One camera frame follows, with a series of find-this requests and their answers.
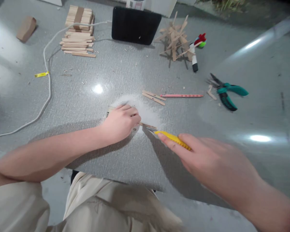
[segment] pink pencil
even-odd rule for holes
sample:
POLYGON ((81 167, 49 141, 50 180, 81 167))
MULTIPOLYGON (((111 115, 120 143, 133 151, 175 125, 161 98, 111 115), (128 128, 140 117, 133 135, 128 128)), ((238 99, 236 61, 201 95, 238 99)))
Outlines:
POLYGON ((161 94, 160 97, 203 97, 201 94, 161 94))

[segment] green pliers handle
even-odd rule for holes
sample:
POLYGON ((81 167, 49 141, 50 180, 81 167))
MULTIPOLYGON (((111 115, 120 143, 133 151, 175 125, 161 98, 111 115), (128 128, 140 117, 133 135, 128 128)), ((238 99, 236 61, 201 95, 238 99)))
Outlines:
POLYGON ((241 96, 246 96, 249 93, 242 87, 238 85, 230 85, 229 83, 225 83, 223 88, 217 89, 217 93, 219 94, 220 100, 222 104, 231 111, 236 111, 237 107, 233 104, 231 99, 229 98, 227 91, 230 90, 232 92, 237 93, 241 96))

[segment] hand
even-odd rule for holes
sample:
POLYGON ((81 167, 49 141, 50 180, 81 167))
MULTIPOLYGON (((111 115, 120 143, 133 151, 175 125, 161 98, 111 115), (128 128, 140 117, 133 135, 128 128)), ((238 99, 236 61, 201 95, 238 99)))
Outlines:
POLYGON ((119 105, 101 125, 102 136, 107 139, 109 145, 117 143, 128 137, 132 128, 140 121, 141 117, 135 107, 119 105))
POLYGON ((229 144, 210 138, 180 134, 191 151, 159 133, 159 138, 181 159, 184 167, 208 189, 233 207, 249 204, 263 180, 243 153, 229 144))

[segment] yellow utility knife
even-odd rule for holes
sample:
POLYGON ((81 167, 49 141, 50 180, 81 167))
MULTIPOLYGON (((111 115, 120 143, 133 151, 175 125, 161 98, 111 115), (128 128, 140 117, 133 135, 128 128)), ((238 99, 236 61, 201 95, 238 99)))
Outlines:
POLYGON ((167 133, 167 132, 165 132, 165 131, 158 131, 158 130, 156 130, 156 129, 154 129, 154 128, 150 128, 150 127, 146 127, 146 129, 148 129, 149 131, 151 131, 151 132, 153 132, 153 133, 155 133, 155 134, 162 133, 162 134, 164 134, 166 137, 168 137, 170 140, 172 140, 172 141, 178 143, 179 145, 181 145, 182 147, 186 148, 187 150, 191 150, 191 148, 190 148, 187 144, 185 144, 182 140, 180 140, 180 139, 179 139, 177 136, 175 136, 175 135, 169 134, 169 133, 167 133))

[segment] yellow tag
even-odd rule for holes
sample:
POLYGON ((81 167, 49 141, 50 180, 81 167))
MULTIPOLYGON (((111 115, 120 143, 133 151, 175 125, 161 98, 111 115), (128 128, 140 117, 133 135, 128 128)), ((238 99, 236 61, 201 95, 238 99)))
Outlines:
POLYGON ((34 77, 46 76, 47 74, 49 74, 49 72, 42 72, 42 73, 36 74, 34 77))

